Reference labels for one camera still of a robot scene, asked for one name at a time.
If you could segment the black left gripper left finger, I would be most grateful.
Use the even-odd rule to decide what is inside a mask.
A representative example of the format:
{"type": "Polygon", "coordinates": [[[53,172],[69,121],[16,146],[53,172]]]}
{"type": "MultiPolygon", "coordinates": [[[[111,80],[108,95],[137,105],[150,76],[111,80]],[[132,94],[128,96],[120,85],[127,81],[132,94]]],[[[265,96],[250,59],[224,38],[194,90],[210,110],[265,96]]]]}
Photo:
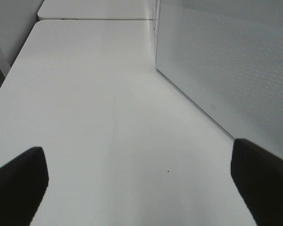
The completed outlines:
{"type": "Polygon", "coordinates": [[[30,225],[48,184],[41,147],[32,147],[0,167],[0,226],[30,225]]]}

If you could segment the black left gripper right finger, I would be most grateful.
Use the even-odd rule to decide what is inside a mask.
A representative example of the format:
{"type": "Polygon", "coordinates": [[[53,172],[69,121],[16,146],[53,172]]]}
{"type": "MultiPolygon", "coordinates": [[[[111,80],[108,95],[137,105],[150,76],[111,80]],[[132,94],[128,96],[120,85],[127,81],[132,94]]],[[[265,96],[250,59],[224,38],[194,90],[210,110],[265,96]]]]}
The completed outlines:
{"type": "Polygon", "coordinates": [[[283,226],[283,160],[247,139],[235,139],[231,177],[258,226],[283,226]]]}

